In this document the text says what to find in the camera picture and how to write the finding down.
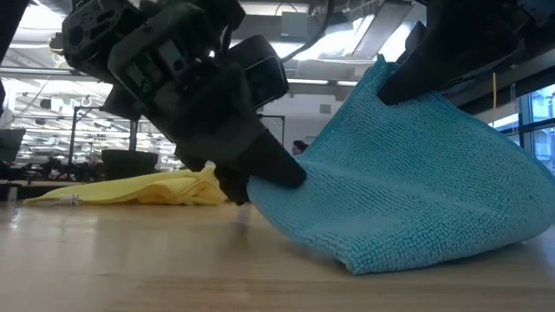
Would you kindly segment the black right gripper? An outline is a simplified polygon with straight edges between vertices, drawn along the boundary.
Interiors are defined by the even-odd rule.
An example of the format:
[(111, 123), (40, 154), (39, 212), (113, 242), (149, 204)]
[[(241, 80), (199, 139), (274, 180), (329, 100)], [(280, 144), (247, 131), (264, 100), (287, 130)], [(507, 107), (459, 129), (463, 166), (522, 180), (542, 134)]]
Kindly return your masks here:
[(446, 96), (521, 69), (555, 49), (555, 0), (422, 0), (426, 35), (377, 95), (387, 105)]

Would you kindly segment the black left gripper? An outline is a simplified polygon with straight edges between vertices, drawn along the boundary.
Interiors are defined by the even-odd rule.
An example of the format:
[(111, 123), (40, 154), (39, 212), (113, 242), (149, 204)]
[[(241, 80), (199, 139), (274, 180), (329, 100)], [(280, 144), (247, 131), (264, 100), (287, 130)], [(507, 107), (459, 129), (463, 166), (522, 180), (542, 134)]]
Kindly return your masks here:
[[(112, 47), (107, 66), (186, 165), (218, 165), (219, 188), (236, 205), (250, 202), (250, 176), (298, 188), (305, 170), (262, 132), (242, 68), (228, 55), (241, 4), (140, 3), (138, 12), (141, 23)], [(234, 162), (238, 171), (227, 167)]]

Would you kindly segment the yellow microfiber towel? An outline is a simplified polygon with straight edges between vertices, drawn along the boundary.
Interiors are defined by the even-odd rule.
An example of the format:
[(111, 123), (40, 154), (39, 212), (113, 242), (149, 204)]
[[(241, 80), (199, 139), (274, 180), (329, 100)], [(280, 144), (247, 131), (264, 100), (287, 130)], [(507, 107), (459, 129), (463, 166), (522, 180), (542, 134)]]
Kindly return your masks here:
[(220, 205), (228, 197), (220, 190), (215, 168), (199, 172), (158, 172), (128, 179), (71, 185), (28, 198), (26, 205)]

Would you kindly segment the teal microfiber towel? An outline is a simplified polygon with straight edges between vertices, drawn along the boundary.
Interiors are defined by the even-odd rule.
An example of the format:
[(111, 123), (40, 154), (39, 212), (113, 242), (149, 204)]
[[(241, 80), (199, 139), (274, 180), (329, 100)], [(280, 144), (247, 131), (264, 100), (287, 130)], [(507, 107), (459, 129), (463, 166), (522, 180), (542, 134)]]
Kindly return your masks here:
[(555, 225), (555, 176), (439, 94), (388, 106), (398, 71), (379, 59), (298, 157), (297, 189), (251, 178), (258, 211), (355, 275), (428, 267), (516, 244)]

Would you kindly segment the dark computer monitor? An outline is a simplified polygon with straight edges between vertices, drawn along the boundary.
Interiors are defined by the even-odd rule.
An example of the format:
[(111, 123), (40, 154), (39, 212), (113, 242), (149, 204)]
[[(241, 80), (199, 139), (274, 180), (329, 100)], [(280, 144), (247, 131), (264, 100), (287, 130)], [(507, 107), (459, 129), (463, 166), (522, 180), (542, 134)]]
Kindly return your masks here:
[(25, 129), (0, 129), (0, 161), (16, 159), (25, 134)]

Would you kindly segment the black background station frame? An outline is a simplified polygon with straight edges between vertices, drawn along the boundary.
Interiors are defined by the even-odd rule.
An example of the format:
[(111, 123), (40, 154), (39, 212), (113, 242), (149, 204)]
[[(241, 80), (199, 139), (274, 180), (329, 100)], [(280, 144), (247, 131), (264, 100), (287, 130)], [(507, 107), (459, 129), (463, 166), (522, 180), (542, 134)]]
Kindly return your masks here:
[(258, 117), (270, 133), (283, 145), (285, 117), (283, 115), (267, 114), (258, 114)]
[[(73, 161), (74, 161), (75, 135), (76, 135), (77, 124), (82, 120), (82, 118), (84, 118), (88, 113), (92, 112), (93, 110), (105, 112), (104, 107), (75, 106), (73, 110), (74, 112), (72, 116), (72, 127), (70, 131), (68, 170), (72, 168)], [(136, 150), (138, 129), (139, 129), (139, 121), (130, 120), (130, 130), (129, 130), (129, 133), (130, 133), (129, 150), (130, 151)]]

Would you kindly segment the black aluminium rig frame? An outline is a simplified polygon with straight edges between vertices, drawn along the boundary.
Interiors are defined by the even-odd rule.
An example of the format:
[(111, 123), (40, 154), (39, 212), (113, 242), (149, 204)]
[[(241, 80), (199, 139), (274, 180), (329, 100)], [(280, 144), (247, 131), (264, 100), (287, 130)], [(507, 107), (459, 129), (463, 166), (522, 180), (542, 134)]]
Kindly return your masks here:
[(0, 179), (0, 203), (38, 198), (48, 192), (78, 185), (84, 185), (84, 183), (61, 180)]

